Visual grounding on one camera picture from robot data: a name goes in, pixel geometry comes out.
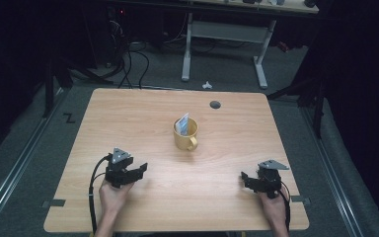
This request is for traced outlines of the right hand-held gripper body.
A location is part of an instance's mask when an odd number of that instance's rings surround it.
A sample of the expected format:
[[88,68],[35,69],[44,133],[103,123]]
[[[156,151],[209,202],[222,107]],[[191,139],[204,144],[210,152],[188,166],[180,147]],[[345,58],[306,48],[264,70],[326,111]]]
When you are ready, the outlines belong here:
[[268,198],[276,198],[277,192],[282,186],[279,170],[288,170],[288,167],[275,160],[263,161],[258,166],[258,178],[254,192],[265,193]]

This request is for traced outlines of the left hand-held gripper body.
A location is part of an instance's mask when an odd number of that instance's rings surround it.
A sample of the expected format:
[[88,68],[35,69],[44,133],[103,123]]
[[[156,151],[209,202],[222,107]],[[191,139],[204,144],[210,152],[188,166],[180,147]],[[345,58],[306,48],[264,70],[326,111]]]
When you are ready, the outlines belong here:
[[135,182],[134,173],[127,170],[127,167],[132,163],[133,157],[130,153],[115,147],[114,153],[109,158],[105,180],[114,188],[120,188],[123,185]]

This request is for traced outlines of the yellow mug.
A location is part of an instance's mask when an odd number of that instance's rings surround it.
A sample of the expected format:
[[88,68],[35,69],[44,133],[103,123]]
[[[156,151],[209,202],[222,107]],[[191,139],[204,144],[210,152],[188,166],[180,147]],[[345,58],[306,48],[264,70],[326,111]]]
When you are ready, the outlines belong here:
[[196,121],[192,118],[189,118],[187,135],[181,135],[177,132],[176,127],[173,126],[173,133],[176,146],[181,150],[193,151],[197,148],[198,145],[196,139],[197,132],[198,125]]

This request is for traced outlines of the white and blue tube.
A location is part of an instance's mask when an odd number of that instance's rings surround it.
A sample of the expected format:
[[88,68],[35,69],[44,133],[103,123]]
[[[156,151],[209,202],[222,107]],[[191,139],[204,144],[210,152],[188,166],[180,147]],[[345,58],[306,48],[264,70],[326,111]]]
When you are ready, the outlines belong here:
[[175,122],[175,131],[177,134],[187,136],[189,132],[189,114],[184,114]]

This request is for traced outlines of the person's left hand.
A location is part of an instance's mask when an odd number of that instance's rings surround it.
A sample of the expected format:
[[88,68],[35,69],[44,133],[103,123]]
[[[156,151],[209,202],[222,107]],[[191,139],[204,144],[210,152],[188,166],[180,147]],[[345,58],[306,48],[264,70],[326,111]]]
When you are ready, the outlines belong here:
[[99,195],[102,206],[101,220],[103,222],[116,221],[126,203],[127,194],[133,186],[134,184],[131,183],[120,188],[115,188],[107,181],[102,182]]

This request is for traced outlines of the person's right hand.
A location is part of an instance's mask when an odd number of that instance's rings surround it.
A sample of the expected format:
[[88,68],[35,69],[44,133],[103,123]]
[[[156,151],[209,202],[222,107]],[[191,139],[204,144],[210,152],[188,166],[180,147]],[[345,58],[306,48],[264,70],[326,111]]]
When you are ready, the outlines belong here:
[[263,206],[265,218],[272,229],[286,230],[286,191],[281,189],[275,198],[269,198],[266,193],[258,193]]

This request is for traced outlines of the grey tape strip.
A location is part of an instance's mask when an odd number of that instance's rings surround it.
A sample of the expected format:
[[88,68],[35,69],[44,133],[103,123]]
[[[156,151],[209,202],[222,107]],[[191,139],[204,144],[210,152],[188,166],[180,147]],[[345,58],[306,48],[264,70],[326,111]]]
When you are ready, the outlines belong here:
[[53,206],[63,207],[65,205],[65,199],[46,199],[42,202],[41,208],[51,208]]
[[311,201],[308,197],[303,197],[303,196],[292,196],[291,200],[293,202],[301,202],[303,205],[307,206],[311,204]]

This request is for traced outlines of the black metal stand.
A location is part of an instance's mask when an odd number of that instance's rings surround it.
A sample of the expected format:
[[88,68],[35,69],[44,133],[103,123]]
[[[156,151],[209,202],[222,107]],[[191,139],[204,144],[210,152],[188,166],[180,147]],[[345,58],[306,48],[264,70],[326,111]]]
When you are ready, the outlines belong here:
[[314,134],[321,137],[321,124],[324,115],[323,106],[325,98],[326,80],[319,78],[305,78],[293,82],[289,86],[267,95],[269,100],[275,100],[285,95],[298,95],[297,105],[300,108],[314,108],[312,116],[312,129]]
[[78,71],[91,81],[102,84],[111,84],[111,81],[107,80],[106,75],[97,75],[73,60],[63,56],[50,57],[45,65],[45,104],[43,113],[45,118],[49,118],[50,113],[55,109],[54,81],[57,81],[62,89],[70,89],[73,86],[73,80],[69,73],[70,68]]

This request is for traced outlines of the white-framed desk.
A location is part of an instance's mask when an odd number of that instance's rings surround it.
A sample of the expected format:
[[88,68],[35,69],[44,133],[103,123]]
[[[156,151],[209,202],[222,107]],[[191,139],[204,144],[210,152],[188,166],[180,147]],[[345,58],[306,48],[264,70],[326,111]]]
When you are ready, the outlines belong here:
[[[189,5],[207,4],[212,7],[230,7],[233,10],[253,10],[259,13],[261,10],[271,13],[293,13],[317,15],[319,8],[309,0],[189,0]],[[183,61],[182,80],[190,79],[191,65],[191,40],[193,38],[232,40],[240,42],[259,43],[262,48],[259,54],[253,57],[259,86],[267,88],[263,60],[271,40],[276,19],[269,21],[266,27],[245,26],[231,23],[217,23],[206,20],[194,20],[192,13],[188,14],[186,50]]]

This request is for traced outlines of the metal floor rail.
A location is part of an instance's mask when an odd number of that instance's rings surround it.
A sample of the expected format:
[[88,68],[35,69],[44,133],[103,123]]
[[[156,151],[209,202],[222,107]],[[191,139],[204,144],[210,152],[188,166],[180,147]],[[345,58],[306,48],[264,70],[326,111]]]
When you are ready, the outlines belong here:
[[331,162],[329,153],[321,138],[318,137],[313,127],[313,119],[309,109],[299,109],[302,118],[305,120],[308,130],[311,133],[313,141],[318,149],[319,158],[321,160],[327,183],[331,189],[332,195],[341,214],[343,223],[347,229],[349,237],[363,237],[362,229],[357,221],[354,211],[352,210],[350,201],[346,196],[340,179]]
[[55,111],[65,100],[69,89],[57,89],[53,105],[44,110],[44,92],[16,119],[0,145],[0,213],[25,173],[33,153]]

